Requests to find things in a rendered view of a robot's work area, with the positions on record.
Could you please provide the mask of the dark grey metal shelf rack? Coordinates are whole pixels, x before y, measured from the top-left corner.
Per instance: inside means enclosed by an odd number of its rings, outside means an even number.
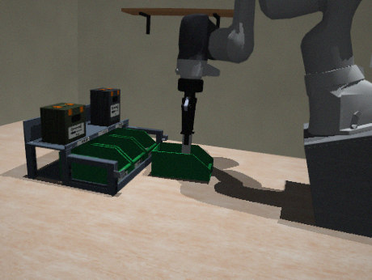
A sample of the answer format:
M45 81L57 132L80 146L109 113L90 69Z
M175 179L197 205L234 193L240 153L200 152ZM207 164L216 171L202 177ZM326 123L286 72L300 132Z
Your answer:
M148 129L142 127L129 126L129 119L120 121L106 128L106 126L91 125L91 104L86 105L86 137L80 138L67 145L42 142L40 117L23 121L23 133L25 142L25 152L27 161L27 177L35 179L38 176L51 180L62 181L62 185L85 189L98 193L116 195L123 189L137 174L151 163L151 156L133 169L125 178L118 182L118 178L125 175L125 168L118 172L118 162L108 159L99 159L83 155L71 154L71 149L89 142L103 134L106 134L117 128L143 130L147 134L155 134L157 145L160 142L168 140L168 134L163 134L161 129ZM47 148L60 151L61 153L61 176L59 161L37 171L36 147ZM72 164L79 163L99 168L107 168L108 187L107 185L94 183L85 180L72 179Z

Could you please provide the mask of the dark green tool case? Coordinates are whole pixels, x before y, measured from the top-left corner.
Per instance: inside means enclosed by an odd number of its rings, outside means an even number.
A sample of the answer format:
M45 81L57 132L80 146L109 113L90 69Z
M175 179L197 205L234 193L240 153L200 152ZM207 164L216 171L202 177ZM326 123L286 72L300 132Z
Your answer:
M40 123L42 142L67 145L86 137L86 105L59 103L41 107Z

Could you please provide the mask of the black storage case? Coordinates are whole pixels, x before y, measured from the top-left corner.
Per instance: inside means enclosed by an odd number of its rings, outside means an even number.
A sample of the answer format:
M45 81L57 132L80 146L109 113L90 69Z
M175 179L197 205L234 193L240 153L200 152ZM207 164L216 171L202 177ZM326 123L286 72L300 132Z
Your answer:
M109 127L118 122L120 122L120 89L91 90L91 125Z

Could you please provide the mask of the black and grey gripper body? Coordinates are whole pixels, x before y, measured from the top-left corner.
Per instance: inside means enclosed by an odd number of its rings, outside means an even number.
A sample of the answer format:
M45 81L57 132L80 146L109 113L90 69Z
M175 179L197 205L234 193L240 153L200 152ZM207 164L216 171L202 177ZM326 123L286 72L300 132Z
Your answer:
M184 103L186 100L186 96L189 97L188 102L191 104L192 110L192 99L195 98L195 93L203 92L203 83L202 79L199 80L192 80L192 79L178 79L178 90L184 91Z

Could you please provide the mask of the green bin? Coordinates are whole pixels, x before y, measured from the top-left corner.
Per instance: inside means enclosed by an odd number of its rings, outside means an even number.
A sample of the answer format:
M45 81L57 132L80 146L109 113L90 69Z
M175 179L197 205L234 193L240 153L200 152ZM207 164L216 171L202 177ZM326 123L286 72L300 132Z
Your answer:
M108 159L118 162L118 172L125 168L125 175L118 178L118 182L130 173L130 163L115 147L99 146L83 143L71 150L73 155L83 155L99 159ZM85 180L99 184L107 184L107 169L94 166L71 163L72 177L77 180ZM126 170L127 169L127 170Z
M181 151L180 143L160 142L151 151L151 175L209 181L213 158L198 145L191 145L190 154Z
M131 171L144 161L144 150L132 139L101 135L87 144L115 147L131 163Z
M155 140L143 130L117 128L104 135L132 138L146 152L146 159L151 156L151 151L156 147Z

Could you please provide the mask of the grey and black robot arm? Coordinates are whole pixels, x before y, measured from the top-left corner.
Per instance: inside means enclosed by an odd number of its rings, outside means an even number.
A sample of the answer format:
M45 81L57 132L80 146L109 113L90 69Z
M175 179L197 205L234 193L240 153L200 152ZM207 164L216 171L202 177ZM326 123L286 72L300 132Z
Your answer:
M372 130L372 83L365 80L363 68L354 65L350 35L360 2L259 0L261 11L270 19L323 12L322 20L302 38L300 46L311 134L352 135ZM216 26L206 14L185 15L176 74L190 79L219 76L220 70L207 64L208 59L246 61L254 49L255 5L256 0L235 0L233 22L227 29Z

